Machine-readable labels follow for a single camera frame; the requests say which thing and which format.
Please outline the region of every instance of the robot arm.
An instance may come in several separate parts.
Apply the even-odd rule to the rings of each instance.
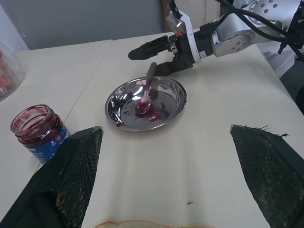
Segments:
[[[304,21],[304,12],[302,12],[303,0],[245,1],[249,5],[243,10],[264,17],[284,31],[298,32],[298,24]],[[159,64],[156,69],[157,75],[166,76],[176,71],[191,68],[193,64],[200,62],[202,58],[212,54],[220,57],[239,52],[256,43],[271,41],[256,33],[235,13],[225,15],[212,23],[205,24],[199,28],[199,31],[193,32],[189,16],[178,10],[173,0],[169,3],[169,7],[171,11],[166,20],[169,28],[175,34],[145,43],[129,53],[129,58],[136,60],[149,59],[164,50],[173,52],[173,61]],[[273,30],[257,19],[246,15],[244,17],[254,27],[271,37],[284,38],[280,32]],[[297,48],[302,48],[302,45],[297,44]]]

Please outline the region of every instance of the jam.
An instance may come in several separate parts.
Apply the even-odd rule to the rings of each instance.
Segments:
[[[63,140],[70,135],[60,117],[45,104],[19,113],[10,129],[43,164],[53,157]]]

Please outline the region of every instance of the table surface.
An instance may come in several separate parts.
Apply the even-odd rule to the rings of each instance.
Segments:
[[[25,79],[0,103],[0,220],[39,165],[10,131],[11,121],[22,110],[38,104],[49,105],[64,121],[96,67],[110,51],[112,42],[106,40],[17,53]]]

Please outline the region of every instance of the jar label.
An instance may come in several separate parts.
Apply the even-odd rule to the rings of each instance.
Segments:
[[[58,134],[56,134],[54,138],[46,144],[34,148],[28,148],[28,150],[31,151],[31,153],[35,155],[42,164],[45,164],[54,156],[61,143],[70,135],[71,134],[67,127],[63,124]]]

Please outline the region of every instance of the stainless steel bowl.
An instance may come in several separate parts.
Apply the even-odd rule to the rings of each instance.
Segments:
[[[177,81],[162,76],[153,80],[149,97],[152,107],[144,115],[135,111],[146,85],[146,77],[129,81],[115,89],[105,103],[111,123],[129,131],[147,131],[170,123],[184,109],[187,93]]]

